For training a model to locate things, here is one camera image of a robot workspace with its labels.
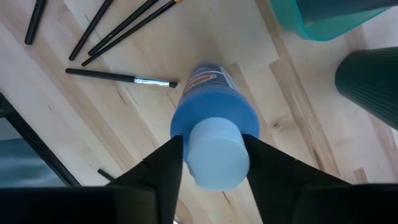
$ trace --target wooden table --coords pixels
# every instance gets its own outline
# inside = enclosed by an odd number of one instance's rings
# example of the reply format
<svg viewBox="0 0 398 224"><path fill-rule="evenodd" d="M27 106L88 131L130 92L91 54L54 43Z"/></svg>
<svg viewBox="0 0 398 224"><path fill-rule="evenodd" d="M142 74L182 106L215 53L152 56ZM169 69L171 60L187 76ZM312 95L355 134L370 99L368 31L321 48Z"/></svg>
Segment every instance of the wooden table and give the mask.
<svg viewBox="0 0 398 224"><path fill-rule="evenodd" d="M0 92L83 185L106 184L99 168L119 176L165 143L182 93L65 74L144 0L116 0L69 62L102 2L49 1L26 46L34 0L0 1ZM352 183L396 182L398 133L341 97L333 79L350 52L398 44L397 13L311 42L283 30L267 0L185 0L88 68L184 84L196 64L220 63L256 108L263 141ZM177 215L184 223L261 223L247 181L207 192L186 167Z"/></svg>

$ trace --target green plastic container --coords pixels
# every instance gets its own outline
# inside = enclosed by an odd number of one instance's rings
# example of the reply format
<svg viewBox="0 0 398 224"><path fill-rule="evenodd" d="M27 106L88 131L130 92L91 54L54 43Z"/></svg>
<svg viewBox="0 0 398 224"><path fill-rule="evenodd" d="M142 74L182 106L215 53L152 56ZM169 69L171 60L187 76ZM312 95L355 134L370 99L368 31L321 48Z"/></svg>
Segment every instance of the green plastic container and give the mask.
<svg viewBox="0 0 398 224"><path fill-rule="evenodd" d="M398 130L398 47L360 50L337 69L340 94Z"/></svg>
<svg viewBox="0 0 398 224"><path fill-rule="evenodd" d="M283 28L294 31L303 39L317 41L334 39L389 9L387 7L304 24L296 0L271 0L271 4Z"/></svg>

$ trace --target bottle label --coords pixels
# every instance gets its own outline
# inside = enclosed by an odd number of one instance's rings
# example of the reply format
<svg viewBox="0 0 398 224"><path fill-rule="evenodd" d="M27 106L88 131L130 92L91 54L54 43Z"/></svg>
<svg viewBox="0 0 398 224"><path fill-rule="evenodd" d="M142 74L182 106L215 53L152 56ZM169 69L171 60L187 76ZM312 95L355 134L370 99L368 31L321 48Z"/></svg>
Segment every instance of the bottle label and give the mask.
<svg viewBox="0 0 398 224"><path fill-rule="evenodd" d="M231 75L221 66L207 65L196 70L184 88L183 96L204 85L223 85L239 91Z"/></svg>

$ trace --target ribbed cylinder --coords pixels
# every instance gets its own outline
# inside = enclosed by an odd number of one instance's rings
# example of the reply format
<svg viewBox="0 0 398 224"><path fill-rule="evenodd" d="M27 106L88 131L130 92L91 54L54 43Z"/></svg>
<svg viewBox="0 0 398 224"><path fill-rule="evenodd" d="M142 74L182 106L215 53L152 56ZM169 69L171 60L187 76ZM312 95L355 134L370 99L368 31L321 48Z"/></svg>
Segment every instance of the ribbed cylinder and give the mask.
<svg viewBox="0 0 398 224"><path fill-rule="evenodd" d="M337 90L398 130L398 47L361 50L337 69Z"/></svg>

